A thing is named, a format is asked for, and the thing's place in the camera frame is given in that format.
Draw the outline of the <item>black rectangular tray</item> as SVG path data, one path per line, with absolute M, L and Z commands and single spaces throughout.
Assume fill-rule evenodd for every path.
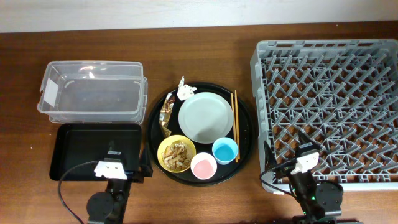
M 72 167 L 101 161 L 114 141 L 114 151 L 138 156 L 142 129 L 138 124 L 63 124 L 59 127 L 49 177 L 58 181 Z

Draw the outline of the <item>yellow bowl with food scraps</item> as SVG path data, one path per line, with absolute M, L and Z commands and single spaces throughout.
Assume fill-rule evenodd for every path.
M 190 168 L 196 153 L 195 145 L 189 138 L 172 135 L 160 143 L 157 150 L 157 161 L 166 171 L 181 173 Z

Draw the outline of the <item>black round tray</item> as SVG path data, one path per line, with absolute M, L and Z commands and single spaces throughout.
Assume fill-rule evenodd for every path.
M 230 105 L 231 91 L 223 86 L 213 84 L 213 83 L 192 83 L 191 86 L 197 87 L 197 91 L 195 93 L 201 92 L 211 92 L 217 95 L 220 95 L 224 99 L 227 100 L 228 104 Z M 160 109 L 164 104 L 165 98 L 171 93 L 176 96 L 177 89 L 173 90 L 166 90 L 161 97 L 157 100 L 155 106 L 151 109 L 150 115 L 147 120 L 147 127 L 146 127 L 146 149 L 150 152 L 150 155 L 153 158 L 155 165 L 169 178 L 173 179 L 176 182 L 185 185 L 191 185 L 196 187 L 204 187 L 209 185 L 219 184 L 224 182 L 235 174 L 237 174 L 247 163 L 250 159 L 251 154 L 254 150 L 255 141 L 256 141 L 256 131 L 254 121 L 252 116 L 248 110 L 247 104 L 240 98 L 238 95 L 238 109 L 239 109 L 239 149 L 240 149 L 240 160 L 238 162 L 230 162 L 226 165 L 217 164 L 217 169 L 215 174 L 206 180 L 200 180 L 196 178 L 191 169 L 180 173 L 172 173 L 167 171 L 163 168 L 158 161 L 157 158 L 157 150 L 161 142 L 165 139 L 164 135 L 162 134 L 160 124 L 159 124 L 159 115 Z M 178 100 L 176 97 L 175 104 L 172 110 L 172 117 L 170 119 L 168 128 L 171 130 L 172 134 L 182 135 L 182 130 L 178 124 L 178 113 L 180 107 L 182 106 L 183 102 Z M 205 152 L 213 156 L 212 154 L 212 144 L 201 144 L 197 142 L 193 142 L 196 152 Z

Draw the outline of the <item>pink cup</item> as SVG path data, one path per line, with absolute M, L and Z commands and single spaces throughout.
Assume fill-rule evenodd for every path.
M 195 155 L 190 164 L 192 174 L 200 180 L 206 180 L 213 177 L 217 171 L 217 162 L 215 158 L 206 152 Z

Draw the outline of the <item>grey dishwasher rack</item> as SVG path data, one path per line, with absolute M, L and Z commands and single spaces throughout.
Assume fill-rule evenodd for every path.
M 314 178 L 397 189 L 396 40 L 264 40 L 250 67 L 261 167 L 293 158 L 304 131 L 321 146 Z

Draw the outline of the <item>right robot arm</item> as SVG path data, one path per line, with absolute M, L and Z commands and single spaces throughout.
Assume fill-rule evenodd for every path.
M 277 178 L 289 180 L 289 191 L 261 180 L 266 186 L 293 197 L 303 211 L 302 216 L 294 216 L 292 223 L 337 223 L 342 214 L 343 187 L 330 180 L 315 180 L 312 169 L 318 164 L 321 145 L 303 132 L 298 132 L 299 145 L 295 157 L 283 163 L 277 163 L 268 143 L 264 143 L 266 164 L 260 176 L 270 172 Z

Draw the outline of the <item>grey round plate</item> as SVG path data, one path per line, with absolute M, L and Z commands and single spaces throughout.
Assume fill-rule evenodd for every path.
M 211 144 L 228 135 L 233 127 L 233 111 L 222 96 L 201 92 L 182 103 L 178 112 L 180 129 L 192 141 Z

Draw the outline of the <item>clear plastic bin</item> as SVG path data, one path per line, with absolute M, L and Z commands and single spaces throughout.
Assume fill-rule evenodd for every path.
M 140 62 L 53 61 L 37 109 L 53 123 L 142 124 L 147 91 Z

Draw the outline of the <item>right wooden chopstick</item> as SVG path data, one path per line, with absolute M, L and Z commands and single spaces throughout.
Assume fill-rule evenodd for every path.
M 238 145 L 238 154 L 236 162 L 240 160 L 240 139 L 239 139 L 239 108 L 238 108 L 238 96 L 237 91 L 234 91 L 234 112 L 235 112 L 235 130 L 236 130 L 236 144 Z

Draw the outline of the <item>crumpled white tissue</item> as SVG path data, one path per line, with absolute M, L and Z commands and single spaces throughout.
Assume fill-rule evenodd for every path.
M 185 84 L 185 77 L 182 77 L 178 84 L 177 97 L 181 101 L 187 100 L 195 94 L 196 90 L 196 87 Z

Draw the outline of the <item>left wooden chopstick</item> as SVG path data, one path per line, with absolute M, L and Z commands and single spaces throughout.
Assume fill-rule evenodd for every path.
M 236 120 L 235 120 L 235 108 L 234 108 L 234 96 L 233 93 L 231 93 L 231 109 L 233 111 L 233 139 L 235 141 L 235 143 L 237 144 L 237 139 L 236 139 Z M 235 158 L 235 162 L 238 163 L 239 159 L 238 159 L 238 155 Z

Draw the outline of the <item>brown gold snack wrapper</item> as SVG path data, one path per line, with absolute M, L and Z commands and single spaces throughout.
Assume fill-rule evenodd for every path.
M 171 131 L 168 129 L 168 125 L 172 115 L 174 103 L 175 103 L 175 95 L 167 93 L 167 96 L 165 97 L 164 103 L 159 113 L 159 125 L 162 134 L 165 138 L 171 135 Z

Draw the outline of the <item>light blue cup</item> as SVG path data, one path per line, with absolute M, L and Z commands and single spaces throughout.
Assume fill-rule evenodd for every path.
M 234 139 L 219 138 L 212 145 L 212 154 L 217 163 L 221 165 L 229 164 L 237 158 L 238 145 Z

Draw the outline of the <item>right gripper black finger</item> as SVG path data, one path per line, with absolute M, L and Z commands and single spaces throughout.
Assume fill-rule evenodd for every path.
M 300 149 L 320 149 L 320 145 L 315 141 L 311 140 L 305 131 L 300 130 L 298 132 L 298 138 L 300 141 Z
M 277 164 L 274 153 L 267 141 L 264 141 L 265 170 L 270 170 Z

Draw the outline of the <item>wooden chopstick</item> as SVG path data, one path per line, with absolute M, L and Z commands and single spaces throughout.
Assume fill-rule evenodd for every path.
M 231 109 L 233 111 L 233 139 L 235 141 L 235 143 L 237 144 L 237 139 L 236 139 L 236 120 L 235 120 L 235 108 L 234 108 L 234 96 L 233 93 L 231 93 Z M 238 155 L 235 158 L 235 162 L 238 163 L 239 159 L 238 159 Z
M 239 108 L 238 108 L 238 96 L 237 91 L 234 91 L 234 112 L 235 112 L 235 130 L 236 130 L 236 144 L 238 145 L 238 154 L 236 162 L 240 160 L 240 139 L 239 139 Z

